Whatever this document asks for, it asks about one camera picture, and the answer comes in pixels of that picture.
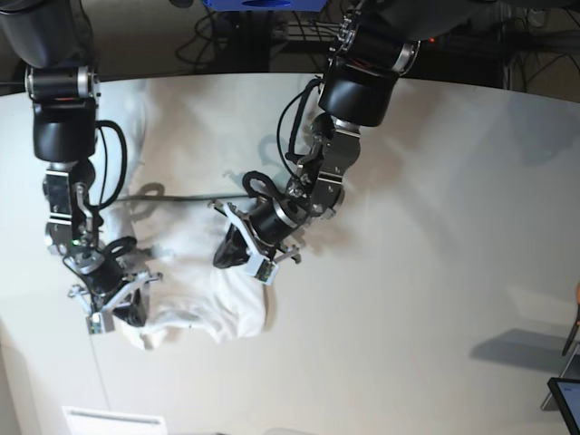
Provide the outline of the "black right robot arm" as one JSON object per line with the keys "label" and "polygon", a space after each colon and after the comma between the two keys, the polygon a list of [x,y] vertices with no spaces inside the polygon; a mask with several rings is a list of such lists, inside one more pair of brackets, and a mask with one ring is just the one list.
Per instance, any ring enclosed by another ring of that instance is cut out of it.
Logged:
{"label": "black right robot arm", "polygon": [[[155,277],[132,273],[121,263],[135,249],[134,237],[107,245],[100,238],[100,213],[118,199],[125,183],[128,147],[116,122],[97,118],[99,76],[90,20],[79,1],[4,1],[1,29],[26,65],[34,155],[48,165],[46,244],[80,281],[69,296],[82,305],[90,334],[112,331],[116,319],[141,327],[147,319],[143,292]],[[105,141],[102,128],[117,133],[121,169],[110,197],[92,203],[96,173],[90,158]]]}

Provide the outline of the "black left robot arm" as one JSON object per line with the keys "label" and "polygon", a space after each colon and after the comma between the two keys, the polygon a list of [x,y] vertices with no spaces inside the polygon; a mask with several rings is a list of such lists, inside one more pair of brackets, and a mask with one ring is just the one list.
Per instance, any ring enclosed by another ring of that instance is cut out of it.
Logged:
{"label": "black left robot arm", "polygon": [[343,178],[361,154],[360,129],[382,123],[392,91],[412,66],[421,8],[413,1],[361,1],[343,19],[324,76],[296,96],[295,122],[283,153],[294,163],[285,188],[266,174],[242,178],[255,206],[215,207],[230,226],[214,255],[219,269],[256,260],[274,267],[277,253],[299,255],[285,240],[317,218],[330,218],[343,200]]}

